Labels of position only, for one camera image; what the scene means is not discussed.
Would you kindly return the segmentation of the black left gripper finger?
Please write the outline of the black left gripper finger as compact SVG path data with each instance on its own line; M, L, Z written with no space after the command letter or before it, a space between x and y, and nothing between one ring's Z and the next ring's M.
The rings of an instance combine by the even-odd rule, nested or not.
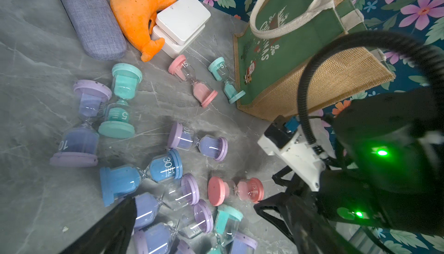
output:
M61 253L125 254L136 216L136 201L127 197Z

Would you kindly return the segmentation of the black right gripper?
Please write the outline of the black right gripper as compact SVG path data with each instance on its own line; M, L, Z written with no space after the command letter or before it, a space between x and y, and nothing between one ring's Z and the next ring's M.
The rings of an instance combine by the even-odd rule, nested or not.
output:
M291 172L286 166L272 176L274 183L286 190L255 204L257 215L293 242L299 254L347 253L347 241L300 197L304 181L297 174L291 180L283 178Z

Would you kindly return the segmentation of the pink hourglass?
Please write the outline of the pink hourglass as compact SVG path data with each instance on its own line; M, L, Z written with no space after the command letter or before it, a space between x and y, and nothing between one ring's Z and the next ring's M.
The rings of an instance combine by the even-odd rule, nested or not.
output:
M209 179L207 192L209 202L216 207L233 197L257 204L265 196L264 186L258 178L240 180L235 183L230 179L213 176Z
M218 92L212 89L207 83L196 78L194 68L184 55L179 55L173 60L168 68L168 72L179 78L180 81L191 84L193 87L193 96L200 102L203 108L207 108L218 94Z

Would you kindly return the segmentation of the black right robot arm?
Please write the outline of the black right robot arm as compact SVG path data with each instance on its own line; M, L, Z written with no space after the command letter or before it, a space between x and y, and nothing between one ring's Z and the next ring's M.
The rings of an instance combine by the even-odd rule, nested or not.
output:
M309 84L330 57L358 47L406 56L427 86L354 100L337 117L324 116L336 132L335 155L316 138L308 109ZM282 116L265 131L275 151L303 134L299 150L274 174L284 192L259 201L257 215L279 229L301 254L355 254L331 222L393 229L427 236L444 233L444 55L403 34L347 34L308 63L297 93L298 130Z

